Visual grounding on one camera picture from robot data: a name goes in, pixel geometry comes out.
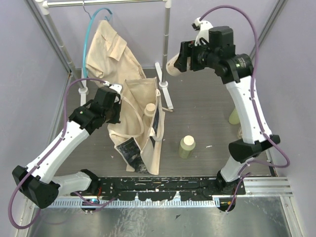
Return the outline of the cream canvas tote bag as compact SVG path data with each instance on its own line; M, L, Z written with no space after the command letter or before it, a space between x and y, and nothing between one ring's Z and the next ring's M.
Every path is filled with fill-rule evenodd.
M143 122L144 108L156 105L151 127ZM114 149L128 172L159 174L164 117L157 78L127 80L121 94L120 123L108 125Z

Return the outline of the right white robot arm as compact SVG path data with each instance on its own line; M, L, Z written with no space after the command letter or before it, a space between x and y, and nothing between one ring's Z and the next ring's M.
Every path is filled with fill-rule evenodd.
M229 91L242 128L242 138L228 146L230 157L218 171L215 187L221 194L228 194L240 179L241 169L263 151L280 143L273 135L259 109L258 122L253 102L255 91L251 89L253 64L246 54L236 54L234 33L228 26L212 27L210 24L194 26L198 32L195 40L181 42L180 52L173 66L180 72L211 68Z

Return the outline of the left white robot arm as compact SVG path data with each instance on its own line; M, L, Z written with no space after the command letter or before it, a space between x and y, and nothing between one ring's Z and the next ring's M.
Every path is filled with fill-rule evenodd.
M67 118L66 128L26 167L12 172L19 191L40 209L50 206L59 196L83 191L88 196L99 192L100 181L93 172L83 169L72 175L55 173L73 150L104 123L118 123L121 110L121 84L97 90L94 99L76 108Z

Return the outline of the beige labelled bottle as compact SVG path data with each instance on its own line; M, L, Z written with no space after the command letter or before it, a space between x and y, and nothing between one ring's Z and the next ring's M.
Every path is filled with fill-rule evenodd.
M151 127L151 122L155 116L156 105L148 103L144 108L143 122L147 127Z

